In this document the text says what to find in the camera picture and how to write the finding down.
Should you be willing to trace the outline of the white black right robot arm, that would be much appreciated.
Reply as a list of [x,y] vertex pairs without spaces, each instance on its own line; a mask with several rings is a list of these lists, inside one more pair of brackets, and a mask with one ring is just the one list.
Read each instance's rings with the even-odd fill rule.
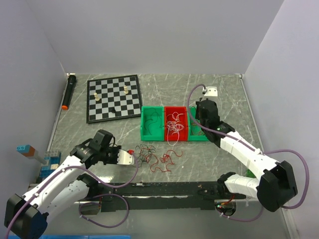
[[195,118],[202,125],[207,139],[233,155],[246,166],[254,178],[229,172],[219,178],[217,192],[222,198],[234,193],[258,199],[268,211],[274,212],[297,195],[297,184],[291,164],[278,162],[256,149],[229,124],[220,120],[216,102],[196,101]]

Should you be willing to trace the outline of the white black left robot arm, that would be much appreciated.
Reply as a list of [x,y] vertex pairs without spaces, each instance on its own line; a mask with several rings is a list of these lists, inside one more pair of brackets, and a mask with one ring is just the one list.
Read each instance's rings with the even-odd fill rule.
[[131,165],[134,158],[105,130],[75,146],[69,156],[48,177],[22,196],[14,194],[6,205],[5,238],[14,233],[21,239],[38,239],[48,224],[71,204],[98,196],[103,183],[89,168],[98,162]]

